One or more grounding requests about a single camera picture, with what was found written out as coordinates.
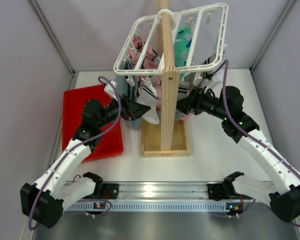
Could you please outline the white sock black stripes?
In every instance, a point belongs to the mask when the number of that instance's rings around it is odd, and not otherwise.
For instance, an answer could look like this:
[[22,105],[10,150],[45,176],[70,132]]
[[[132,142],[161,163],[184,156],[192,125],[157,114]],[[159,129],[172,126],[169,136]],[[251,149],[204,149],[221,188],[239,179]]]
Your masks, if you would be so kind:
[[144,83],[144,78],[140,78],[140,86],[138,88],[137,103],[150,107],[142,118],[150,124],[158,125],[160,119],[157,114],[157,100],[158,97],[153,93],[152,89]]

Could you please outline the white clip sock hanger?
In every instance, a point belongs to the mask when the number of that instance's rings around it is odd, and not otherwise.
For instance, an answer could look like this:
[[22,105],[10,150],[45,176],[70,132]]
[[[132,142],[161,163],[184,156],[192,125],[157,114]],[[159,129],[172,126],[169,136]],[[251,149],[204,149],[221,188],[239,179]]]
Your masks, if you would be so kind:
[[[222,15],[219,23],[219,30],[217,35],[217,44],[216,44],[216,52],[215,52],[215,58],[212,60],[211,63],[208,64],[202,64],[202,65],[192,65],[192,59],[197,43],[198,33],[199,29],[201,27],[201,18],[203,13],[209,12],[212,10],[222,10]],[[133,76],[154,76],[159,75],[162,73],[162,71],[168,66],[168,55],[172,53],[172,48],[170,47],[170,44],[174,44],[178,32],[178,28],[180,27],[180,21],[183,16],[188,16],[192,14],[197,14],[197,19],[195,23],[195,27],[193,30],[193,36],[192,36],[192,42],[188,54],[188,58],[186,61],[186,65],[179,68],[180,73],[188,73],[188,72],[206,72],[211,71],[215,67],[219,66],[222,62],[222,58],[224,55],[224,44],[225,44],[225,34],[226,34],[226,27],[227,27],[227,19],[228,19],[228,10],[229,6],[226,3],[215,3],[210,4],[206,6],[201,6],[197,8],[191,8],[187,10],[182,10],[179,12],[172,12],[169,9],[161,9],[158,11],[155,15],[147,15],[143,16],[139,19],[137,19],[133,25],[132,28],[128,34],[127,39],[125,40],[125,43],[117,57],[116,62],[113,65],[113,71],[117,75],[133,75]],[[141,23],[145,21],[152,21],[152,27],[150,28],[148,37],[146,39],[144,49],[139,57],[139,60],[132,70],[124,70],[120,69],[121,63],[124,61],[124,56],[130,49],[130,47],[133,46],[132,40],[135,34],[137,33],[138,27]],[[152,39],[152,36],[154,34],[154,31],[157,29],[157,26],[161,24],[162,27],[162,35],[165,35],[165,31],[170,30],[171,33],[168,33],[166,35],[167,39],[163,39],[163,49],[167,50],[168,53],[163,53],[162,57],[159,62],[159,66],[157,69],[140,69],[142,60],[145,57],[146,50],[149,46],[149,41]]]

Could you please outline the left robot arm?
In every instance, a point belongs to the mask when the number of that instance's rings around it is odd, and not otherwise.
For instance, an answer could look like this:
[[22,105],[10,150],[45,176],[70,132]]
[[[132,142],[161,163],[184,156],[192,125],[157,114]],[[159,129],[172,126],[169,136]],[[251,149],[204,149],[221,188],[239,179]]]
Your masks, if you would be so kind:
[[29,229],[34,230],[33,221],[50,229],[71,205],[85,197],[99,197],[103,191],[99,175],[87,172],[70,185],[66,185],[67,179],[97,149],[120,118],[136,120],[150,110],[150,106],[133,102],[126,95],[117,96],[107,106],[98,99],[88,100],[81,124],[59,158],[34,183],[25,183],[20,189],[21,210],[29,218]]

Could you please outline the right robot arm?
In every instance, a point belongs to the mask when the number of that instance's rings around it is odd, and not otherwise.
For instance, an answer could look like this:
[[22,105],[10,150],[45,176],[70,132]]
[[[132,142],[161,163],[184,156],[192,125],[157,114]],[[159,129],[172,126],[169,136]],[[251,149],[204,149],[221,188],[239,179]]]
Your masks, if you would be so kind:
[[177,110],[199,115],[207,113],[221,120],[225,134],[244,149],[271,182],[258,181],[236,171],[221,183],[209,186],[215,201],[247,196],[267,205],[283,222],[300,216],[300,172],[285,160],[268,141],[259,125],[243,111],[244,97],[235,86],[226,86],[216,97],[211,91],[195,88],[178,100]]

